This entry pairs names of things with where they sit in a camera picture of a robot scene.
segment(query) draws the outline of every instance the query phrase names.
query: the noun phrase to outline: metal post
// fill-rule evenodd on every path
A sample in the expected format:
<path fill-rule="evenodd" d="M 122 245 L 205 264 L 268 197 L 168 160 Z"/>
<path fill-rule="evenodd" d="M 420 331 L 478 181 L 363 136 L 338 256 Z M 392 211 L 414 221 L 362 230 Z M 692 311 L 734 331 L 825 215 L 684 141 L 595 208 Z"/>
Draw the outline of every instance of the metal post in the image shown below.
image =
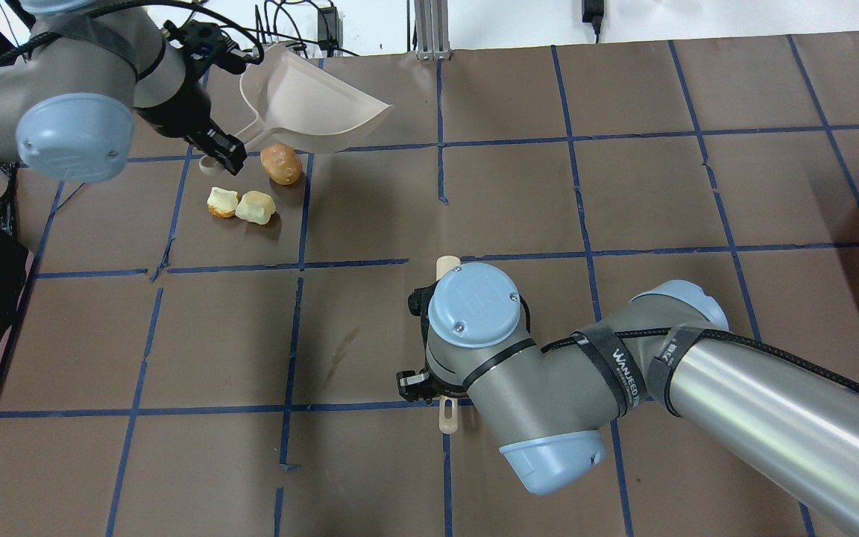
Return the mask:
<path fill-rule="evenodd" d="M 416 57 L 450 59 L 447 0 L 416 0 Z"/>

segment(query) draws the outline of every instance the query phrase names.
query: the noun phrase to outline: power adapter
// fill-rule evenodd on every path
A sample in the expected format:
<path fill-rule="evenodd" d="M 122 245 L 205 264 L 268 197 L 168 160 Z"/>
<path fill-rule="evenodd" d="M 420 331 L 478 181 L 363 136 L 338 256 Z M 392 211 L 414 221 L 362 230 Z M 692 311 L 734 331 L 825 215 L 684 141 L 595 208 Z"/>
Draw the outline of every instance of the power adapter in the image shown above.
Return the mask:
<path fill-rule="evenodd" d="M 592 24 L 596 43 L 602 34 L 602 18 L 605 16 L 605 0 L 582 0 L 582 21 Z"/>
<path fill-rule="evenodd" d="M 343 41 L 343 28 L 340 27 L 340 17 L 336 7 L 321 7 L 317 10 L 317 42 L 320 50 L 333 57 L 333 52 L 340 48 Z"/>

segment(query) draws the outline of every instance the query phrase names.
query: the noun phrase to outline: silver cylindrical arm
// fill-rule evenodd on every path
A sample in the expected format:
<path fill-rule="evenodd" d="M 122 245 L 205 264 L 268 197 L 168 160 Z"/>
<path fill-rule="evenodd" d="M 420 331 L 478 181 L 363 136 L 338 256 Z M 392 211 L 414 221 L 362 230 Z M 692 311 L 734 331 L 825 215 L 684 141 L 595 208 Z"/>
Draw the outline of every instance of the silver cylindrical arm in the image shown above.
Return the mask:
<path fill-rule="evenodd" d="M 770 354 L 702 340 L 671 402 L 744 462 L 859 535 L 859 395 Z"/>

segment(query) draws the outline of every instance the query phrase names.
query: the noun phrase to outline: black cable wire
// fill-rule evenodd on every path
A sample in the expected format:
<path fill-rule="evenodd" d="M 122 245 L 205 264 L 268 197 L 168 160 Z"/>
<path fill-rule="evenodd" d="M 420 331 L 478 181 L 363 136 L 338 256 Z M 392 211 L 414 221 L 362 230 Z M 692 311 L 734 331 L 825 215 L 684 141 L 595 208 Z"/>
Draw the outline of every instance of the black cable wire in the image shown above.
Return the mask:
<path fill-rule="evenodd" d="M 323 15 L 323 13 L 321 13 L 321 7 L 318 6 L 315 2 L 313 2 L 313 0 L 296 0 L 296 1 L 279 0 L 279 2 L 277 2 L 277 0 L 265 0 L 265 4 L 264 4 L 265 5 L 265 18 L 267 17 L 266 8 L 267 8 L 268 3 L 272 3 L 272 4 L 275 4 L 275 6 L 277 6 L 276 9 L 274 10 L 273 25 L 270 23 L 270 21 L 267 21 L 266 25 L 265 25 L 269 28 L 272 28 L 273 31 L 277 31 L 277 14 L 280 11 L 283 11 L 283 14 L 286 14 L 287 18 L 290 19 L 290 23 L 293 24 L 294 30 L 297 31 L 297 36 L 300 37 L 301 36 L 300 29 L 297 28 L 296 21 L 294 21 L 294 18 L 292 16 L 290 16 L 290 13 L 287 13 L 287 10 L 284 6 L 300 6 L 300 4 L 309 4 L 310 7 L 313 7 L 314 10 L 317 10 L 318 17 L 323 18 L 323 20 L 324 20 L 324 31 L 325 31 L 325 33 L 327 33 L 327 57 L 333 57 L 334 51 L 343 51 L 343 52 L 347 52 L 347 54 L 350 54 L 350 55 L 358 55 L 358 54 L 354 54 L 353 52 L 348 51 L 346 48 L 334 47 L 334 45 L 330 45 L 333 42 L 333 38 L 336 34 L 335 31 L 337 30 L 337 28 L 334 28 L 334 31 L 330 30 L 330 22 L 327 21 L 327 17 L 321 16 L 321 15 Z M 334 9 L 336 9 L 336 6 L 334 5 L 333 0 L 330 0 L 330 6 L 334 7 Z M 321 44 L 319 41 L 303 40 L 303 38 L 301 38 L 300 41 L 301 41 L 301 43 L 310 43 L 313 45 L 317 45 L 317 47 L 320 48 L 321 51 L 324 50 L 324 48 L 321 47 Z"/>
<path fill-rule="evenodd" d="M 523 298 L 522 295 L 519 295 L 519 302 L 522 303 L 522 310 L 526 313 L 526 332 L 531 333 L 532 323 L 529 321 L 531 321 L 532 319 L 531 317 L 529 317 L 529 304 L 526 304 L 526 299 Z"/>
<path fill-rule="evenodd" d="M 273 25 L 270 23 L 270 19 L 267 17 L 267 4 L 275 4 L 275 6 L 277 6 L 274 10 Z M 290 12 L 284 9 L 283 4 L 283 0 L 280 1 L 280 3 L 276 3 L 273 0 L 263 0 L 263 19 L 265 20 L 265 26 L 267 28 L 272 29 L 269 34 L 277 34 L 277 14 L 279 14 L 280 11 L 283 11 L 283 14 L 286 14 L 287 18 L 290 19 L 290 24 L 293 24 L 294 31 L 296 31 L 297 33 L 297 41 L 300 41 L 301 44 L 303 44 L 303 57 L 309 59 L 310 56 L 307 54 L 306 50 L 306 40 L 304 40 L 303 35 L 301 35 L 301 29 L 297 27 L 297 21 L 294 20 L 294 17 L 290 16 Z"/>
<path fill-rule="evenodd" d="M 406 0 L 406 51 L 409 52 L 409 0 Z"/>
<path fill-rule="evenodd" d="M 224 26 L 221 26 L 220 28 L 232 28 L 232 27 L 224 25 Z M 256 28 L 245 28 L 245 30 L 246 31 L 253 31 L 254 33 L 257 32 Z M 279 31 L 266 31 L 265 33 L 267 35 L 274 35 L 274 37 L 282 37 L 284 40 L 300 41 L 303 43 L 309 43 L 311 45 L 317 45 L 317 41 L 303 40 L 303 38 L 293 37 L 293 35 L 281 34 L 281 33 L 279 33 Z M 354 52 L 354 51 L 348 51 L 346 48 L 341 48 L 341 47 L 334 47 L 333 50 L 345 52 L 345 54 L 350 54 L 351 57 L 358 57 L 360 55 L 360 54 L 356 54 L 356 52 Z"/>
<path fill-rule="evenodd" d="M 18 45 L 18 37 L 15 37 L 15 31 L 13 27 L 11 27 L 11 21 L 9 20 L 9 13 L 6 13 L 6 9 L 2 6 L 2 0 L 0 0 L 0 11 L 2 11 L 2 16 L 6 19 L 6 24 L 9 25 L 9 34 L 13 37 L 13 41 Z"/>
<path fill-rule="evenodd" d="M 260 18 L 260 8 L 257 7 L 257 4 L 254 4 L 254 28 L 257 30 L 257 40 L 262 44 L 266 43 L 266 28 L 263 27 L 263 20 Z"/>
<path fill-rule="evenodd" d="M 671 329 L 669 329 L 668 327 L 657 327 L 657 329 L 628 330 L 628 332 L 616 332 L 616 336 L 620 337 L 620 339 L 637 339 L 638 337 L 668 336 L 668 333 L 670 332 Z M 761 343 L 760 341 L 750 339 L 750 337 L 737 336 L 737 334 L 726 332 L 725 330 L 705 330 L 705 332 L 702 332 L 702 335 L 699 336 L 699 340 L 701 339 L 726 341 L 728 343 L 743 345 L 744 347 L 751 347 L 752 349 L 761 351 L 761 353 L 770 354 L 770 356 L 780 358 L 781 360 L 784 360 L 791 365 L 799 367 L 802 370 L 808 371 L 808 373 L 818 375 L 818 377 L 825 378 L 825 380 L 830 380 L 831 382 L 840 384 L 841 386 L 844 386 L 850 391 L 859 394 L 859 382 L 855 380 L 850 380 L 850 378 L 844 377 L 844 375 L 842 374 L 834 373 L 834 371 L 826 369 L 825 367 L 821 367 L 813 362 L 809 362 L 804 358 L 798 357 L 796 354 L 791 354 L 788 353 L 788 351 L 778 349 L 777 347 L 773 347 L 771 345 L 768 345 L 767 343 Z M 542 353 L 549 353 L 549 351 L 562 349 L 563 347 L 568 347 L 570 345 L 575 344 L 575 340 L 571 339 L 570 337 L 567 337 L 566 339 L 560 339 L 558 341 L 553 341 L 552 343 L 549 343 L 542 348 Z"/>
<path fill-rule="evenodd" d="M 130 10 L 132 9 L 132 7 L 142 6 L 180 7 L 180 9 L 182 10 L 198 11 L 201 14 L 207 15 L 208 17 L 217 19 L 218 21 L 226 24 L 228 27 L 235 28 L 235 30 L 239 31 L 239 33 L 244 34 L 255 45 L 255 47 L 257 48 L 258 58 L 256 61 L 250 60 L 248 63 L 258 64 L 260 62 L 263 62 L 263 47 L 262 44 L 260 44 L 260 41 L 257 40 L 256 37 L 254 37 L 254 35 L 251 33 L 253 30 L 249 31 L 248 28 L 243 28 L 241 25 L 225 17 L 224 15 L 216 13 L 212 10 L 208 10 L 207 7 L 198 6 L 198 4 L 180 2 L 178 0 L 128 0 L 127 2 L 120 2 L 118 4 L 109 4 L 109 6 L 99 7 L 97 10 L 88 11 L 88 13 L 85 13 L 85 15 L 92 18 L 98 18 L 100 16 L 104 16 L 110 13 L 116 13 L 116 11 Z M 35 37 L 31 38 L 31 40 L 28 40 L 25 43 L 18 45 L 18 47 L 12 48 L 4 54 L 1 54 L 0 67 L 12 64 L 14 59 L 20 57 L 20 55 L 27 54 L 27 52 L 31 52 L 38 47 L 42 47 L 42 45 L 48 45 L 52 41 L 58 40 L 59 37 L 61 37 L 61 34 L 56 34 L 53 31 L 43 31 L 43 33 L 35 35 Z"/>

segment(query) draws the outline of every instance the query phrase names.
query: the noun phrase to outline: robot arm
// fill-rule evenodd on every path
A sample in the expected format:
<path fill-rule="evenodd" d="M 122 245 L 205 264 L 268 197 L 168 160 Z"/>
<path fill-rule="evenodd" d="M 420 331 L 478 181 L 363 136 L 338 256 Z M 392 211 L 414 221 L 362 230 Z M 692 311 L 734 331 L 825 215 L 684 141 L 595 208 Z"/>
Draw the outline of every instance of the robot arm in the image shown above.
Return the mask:
<path fill-rule="evenodd" d="M 113 10 L 110 0 L 26 0 L 37 15 L 27 64 L 0 68 L 0 163 L 24 160 L 61 180 L 106 180 L 127 163 L 132 109 L 169 137 L 182 137 L 237 173 L 243 144 L 210 118 L 198 79 L 213 63 L 241 74 L 255 60 L 218 25 L 166 25 L 140 7 Z M 96 9 L 109 13 L 89 16 Z"/>
<path fill-rule="evenodd" d="M 641 293 L 542 351 L 520 303 L 509 276 L 482 263 L 417 289 L 409 306 L 425 319 L 426 368 L 397 374 L 400 394 L 471 398 L 536 494 L 597 465 L 599 428 L 652 395 L 859 535 L 859 395 L 784 359 L 799 358 L 727 333 L 718 303 L 688 282 Z"/>

